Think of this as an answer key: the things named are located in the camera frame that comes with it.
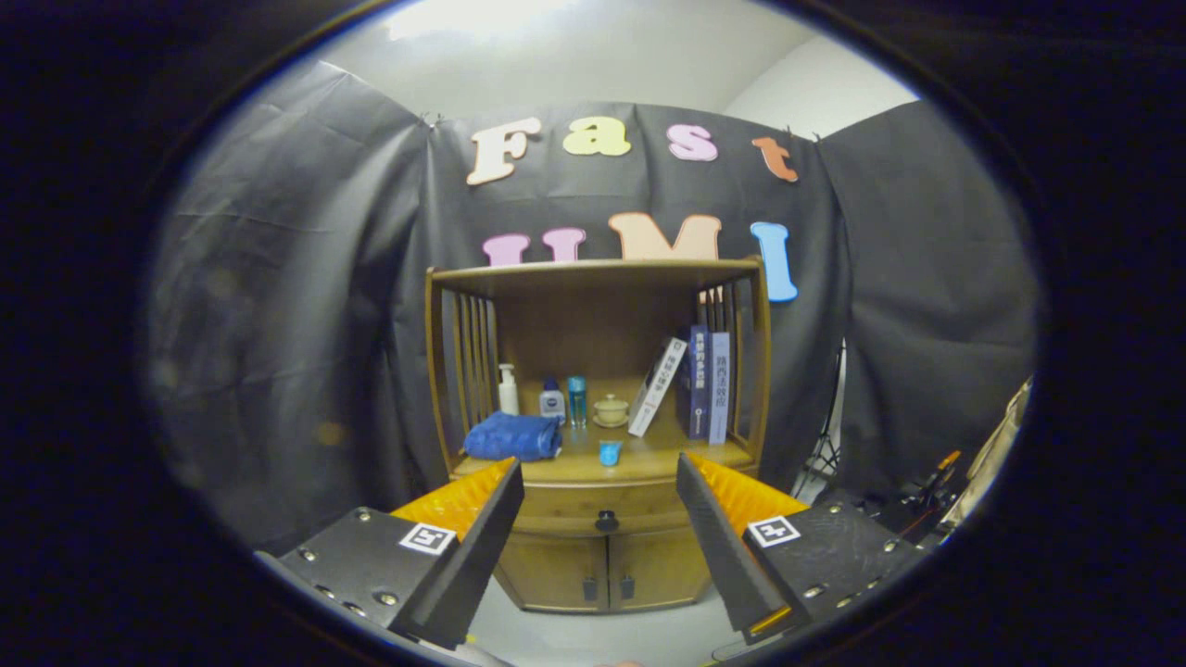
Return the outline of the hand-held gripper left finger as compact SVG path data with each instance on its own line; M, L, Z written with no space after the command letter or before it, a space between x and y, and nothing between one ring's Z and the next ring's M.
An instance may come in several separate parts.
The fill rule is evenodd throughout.
M486 593L524 498L502 459L395 512L361 506L283 554L256 561L369 633L454 649Z

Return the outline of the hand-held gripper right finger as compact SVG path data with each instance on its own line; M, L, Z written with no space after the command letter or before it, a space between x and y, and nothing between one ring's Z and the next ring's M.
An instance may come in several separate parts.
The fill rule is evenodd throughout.
M810 507L695 453L680 456L676 491L731 625L750 644L855 611L927 555L847 498Z

